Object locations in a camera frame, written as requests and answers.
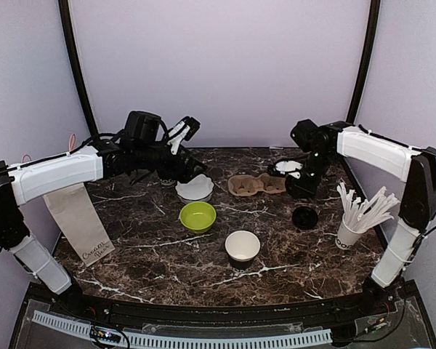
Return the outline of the stack of black lids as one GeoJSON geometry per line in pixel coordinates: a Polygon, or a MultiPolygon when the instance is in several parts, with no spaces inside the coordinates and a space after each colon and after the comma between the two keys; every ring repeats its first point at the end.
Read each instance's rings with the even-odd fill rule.
{"type": "Polygon", "coordinates": [[[292,212],[291,220],[296,228],[309,230],[318,224],[318,214],[309,206],[299,206],[292,212]]]}

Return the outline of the cardboard cup carrier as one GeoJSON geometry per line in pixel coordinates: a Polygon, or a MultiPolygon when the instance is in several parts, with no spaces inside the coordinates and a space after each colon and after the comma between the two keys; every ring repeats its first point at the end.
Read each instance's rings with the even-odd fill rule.
{"type": "Polygon", "coordinates": [[[285,193],[286,179],[263,173],[257,177],[247,174],[232,176],[227,181],[229,192],[236,197],[254,196],[260,192],[270,195],[285,193]]]}

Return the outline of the kraft paper bag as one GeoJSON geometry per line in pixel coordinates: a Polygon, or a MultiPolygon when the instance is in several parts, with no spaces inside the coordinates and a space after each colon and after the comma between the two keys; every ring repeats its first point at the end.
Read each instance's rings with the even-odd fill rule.
{"type": "Polygon", "coordinates": [[[60,230],[87,266],[115,250],[84,186],[102,177],[102,159],[92,146],[21,167],[15,173],[17,204],[42,196],[60,230]]]}

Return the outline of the stack of paper cups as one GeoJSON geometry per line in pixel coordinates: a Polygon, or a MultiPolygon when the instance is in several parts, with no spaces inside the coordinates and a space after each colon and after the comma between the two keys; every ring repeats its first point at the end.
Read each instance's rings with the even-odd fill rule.
{"type": "Polygon", "coordinates": [[[165,187],[170,187],[170,186],[176,185],[176,182],[177,181],[173,180],[173,179],[160,179],[161,185],[165,186],[165,187]]]}

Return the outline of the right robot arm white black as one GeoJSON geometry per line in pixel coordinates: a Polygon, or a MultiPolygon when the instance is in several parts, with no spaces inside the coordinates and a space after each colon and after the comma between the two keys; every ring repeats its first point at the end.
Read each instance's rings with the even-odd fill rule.
{"type": "Polygon", "coordinates": [[[384,304],[382,290],[412,263],[422,241],[433,231],[429,225],[436,216],[436,149],[404,145],[345,121],[319,127],[306,119],[295,125],[290,136],[307,158],[301,164],[278,162],[275,170],[286,178],[286,190],[295,199],[316,197],[334,160],[359,162],[370,169],[371,179],[358,180],[362,188],[382,178],[403,184],[398,197],[387,195],[386,187],[381,187],[377,192],[365,190],[356,199],[351,197],[352,190],[339,186],[343,214],[336,245],[340,249],[351,249],[367,230],[392,218],[390,208],[399,206],[394,232],[363,283],[367,291],[356,300],[357,310],[370,316],[384,304]]]}

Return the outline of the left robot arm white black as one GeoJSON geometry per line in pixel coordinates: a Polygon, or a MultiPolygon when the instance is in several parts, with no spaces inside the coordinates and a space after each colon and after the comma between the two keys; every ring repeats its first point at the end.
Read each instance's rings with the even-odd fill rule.
{"type": "Polygon", "coordinates": [[[171,129],[160,116],[129,113],[122,130],[101,133],[72,151],[23,164],[0,161],[0,250],[7,250],[56,295],[72,317],[88,311],[78,284],[33,236],[20,207],[45,194],[137,170],[157,173],[162,180],[187,183],[206,170],[182,142],[199,130],[200,122],[182,118],[171,129]]]}

